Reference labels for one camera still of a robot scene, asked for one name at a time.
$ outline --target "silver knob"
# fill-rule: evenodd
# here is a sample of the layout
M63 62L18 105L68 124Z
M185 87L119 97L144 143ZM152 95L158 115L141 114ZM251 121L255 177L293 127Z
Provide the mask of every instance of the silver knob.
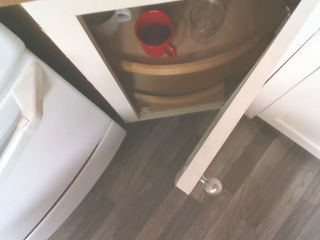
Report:
M214 177L205 178L202 176L199 182L203 183L204 190L210 196L216 196L222 191L222 183Z

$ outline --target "vinyl flooring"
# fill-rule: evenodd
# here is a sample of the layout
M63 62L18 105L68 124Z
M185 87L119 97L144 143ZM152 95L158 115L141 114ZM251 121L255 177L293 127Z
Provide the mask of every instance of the vinyl flooring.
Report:
M320 161L259 118L243 117L205 177L175 187L217 111L130 123L100 179L50 240L320 240Z

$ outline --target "white appliance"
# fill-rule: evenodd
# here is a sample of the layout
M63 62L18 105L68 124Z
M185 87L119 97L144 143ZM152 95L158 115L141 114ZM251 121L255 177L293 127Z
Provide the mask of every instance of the white appliance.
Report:
M46 240L125 135L0 23L0 240Z

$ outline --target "mug handle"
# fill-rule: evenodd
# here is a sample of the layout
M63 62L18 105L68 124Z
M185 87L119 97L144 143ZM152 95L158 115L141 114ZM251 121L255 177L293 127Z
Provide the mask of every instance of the mug handle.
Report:
M165 47L166 47L166 51L165 51L165 52L166 52L169 56L171 56L171 57L177 56L177 50L176 50L175 46L172 45L171 42L169 42L169 41L168 41L168 42L165 42L164 45L165 45Z
M128 8L119 9L116 11L116 14L119 15L119 23L128 21L132 17L132 13Z

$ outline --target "red mug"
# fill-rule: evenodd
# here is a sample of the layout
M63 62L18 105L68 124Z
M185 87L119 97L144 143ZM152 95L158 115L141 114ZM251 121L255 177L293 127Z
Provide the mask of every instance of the red mug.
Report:
M174 25L163 11L150 10L143 13L135 23L135 36L142 49L151 56L159 57L165 53L177 55L170 40L174 35Z

